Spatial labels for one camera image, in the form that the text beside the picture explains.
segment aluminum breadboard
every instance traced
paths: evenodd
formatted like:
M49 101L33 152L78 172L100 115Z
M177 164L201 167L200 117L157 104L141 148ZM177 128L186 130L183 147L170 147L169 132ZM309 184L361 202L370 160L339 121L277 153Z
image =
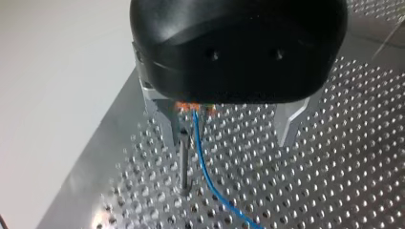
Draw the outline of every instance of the aluminum breadboard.
M404 73L338 58L318 109L287 148L276 144L274 106L216 108L202 140L209 174L265 228L405 228ZM210 193L194 148L193 187L182 198L179 157L163 148L158 123L145 116L128 140L97 229L248 228Z
M351 13L396 23L405 14L404 0L348 0Z

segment white wall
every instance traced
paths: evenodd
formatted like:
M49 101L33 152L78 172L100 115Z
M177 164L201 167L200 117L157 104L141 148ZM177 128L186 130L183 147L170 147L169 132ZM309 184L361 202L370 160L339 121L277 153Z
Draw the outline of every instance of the white wall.
M135 66L129 0L0 1L0 214L31 229Z

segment blue wire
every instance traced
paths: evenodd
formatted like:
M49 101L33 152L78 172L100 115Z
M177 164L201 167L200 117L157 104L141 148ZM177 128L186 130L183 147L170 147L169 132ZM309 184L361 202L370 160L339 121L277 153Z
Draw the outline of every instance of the blue wire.
M226 206L226 208L231 210L233 213L235 213L236 216L243 219L245 222L247 222L251 227L253 227L255 229L263 229L262 226L256 224L252 219L245 216L241 210L230 205L229 201L227 199L225 199L223 196L221 196L221 194L218 192L218 190L212 184L211 178L209 177L209 174L206 171L205 162L203 160L203 150L202 150L202 143L200 140L200 130L199 130L199 118L197 116L196 111L193 111L193 120L194 120L194 130L195 130L195 136L196 136L196 142L197 142L197 152L199 154L200 165L202 167L202 172L203 172L203 175L205 176L206 183L208 184L208 188Z

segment metal rod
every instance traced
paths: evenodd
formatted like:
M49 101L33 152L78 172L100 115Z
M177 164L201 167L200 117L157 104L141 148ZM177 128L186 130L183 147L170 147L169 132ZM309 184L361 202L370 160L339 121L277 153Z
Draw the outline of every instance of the metal rod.
M188 149L185 137L180 138L180 184L182 189L187 188Z
M189 149L189 135L185 129L180 131L180 180L179 180L179 193L186 196L191 188L187 180L188 170L188 149Z

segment robot end effector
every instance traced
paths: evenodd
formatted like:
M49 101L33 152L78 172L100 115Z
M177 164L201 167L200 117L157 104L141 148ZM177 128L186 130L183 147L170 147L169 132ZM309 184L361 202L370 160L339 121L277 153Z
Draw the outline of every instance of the robot end effector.
M178 142L174 101L277 104L279 145L292 144L322 94L347 20L344 0L133 0L146 110L166 146Z

